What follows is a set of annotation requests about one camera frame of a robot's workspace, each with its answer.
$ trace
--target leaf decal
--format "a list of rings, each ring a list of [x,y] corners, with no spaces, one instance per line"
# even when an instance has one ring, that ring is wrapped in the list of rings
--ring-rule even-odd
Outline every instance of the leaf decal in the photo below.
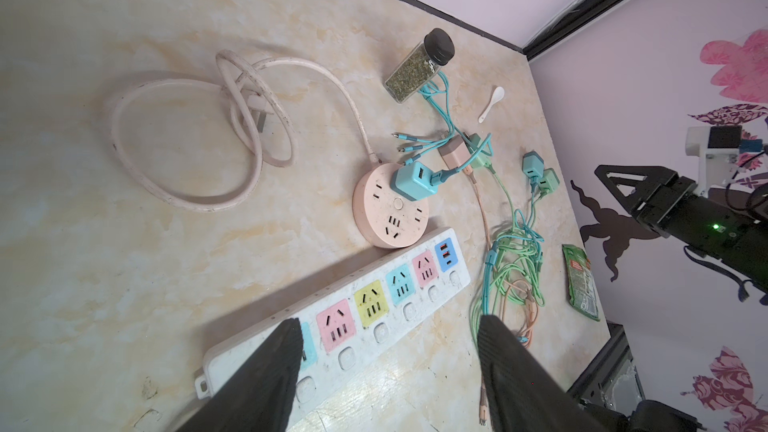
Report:
[[[753,103],[740,103],[734,106],[725,106],[700,116],[691,117],[713,126],[738,126],[765,115],[768,115],[768,107],[758,106]]]

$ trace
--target black lid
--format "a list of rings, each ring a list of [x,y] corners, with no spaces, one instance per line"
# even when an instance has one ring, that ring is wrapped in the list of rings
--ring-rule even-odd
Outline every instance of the black lid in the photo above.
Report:
[[[432,32],[424,37],[424,48],[429,58],[444,66],[456,54],[453,40],[443,29],[432,29]]]

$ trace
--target round power strip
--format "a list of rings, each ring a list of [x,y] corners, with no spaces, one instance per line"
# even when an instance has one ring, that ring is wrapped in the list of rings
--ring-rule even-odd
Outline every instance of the round power strip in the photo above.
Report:
[[[381,164],[365,174],[352,196],[352,213],[360,233],[383,248],[413,245],[424,235],[429,218],[427,199],[412,202],[392,190],[399,164]]]

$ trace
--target yellow socket panel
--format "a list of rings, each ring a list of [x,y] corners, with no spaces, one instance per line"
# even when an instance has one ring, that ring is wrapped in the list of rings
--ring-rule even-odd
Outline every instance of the yellow socket panel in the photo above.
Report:
[[[367,328],[389,312],[381,281],[373,281],[355,292],[355,304],[362,326]]]

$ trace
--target white power strip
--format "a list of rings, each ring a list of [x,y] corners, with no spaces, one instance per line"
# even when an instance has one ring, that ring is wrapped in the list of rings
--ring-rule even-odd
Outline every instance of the white power strip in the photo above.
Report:
[[[295,317],[304,351],[290,427],[469,282],[456,233],[436,230],[208,350],[197,397],[216,394],[280,322]]]

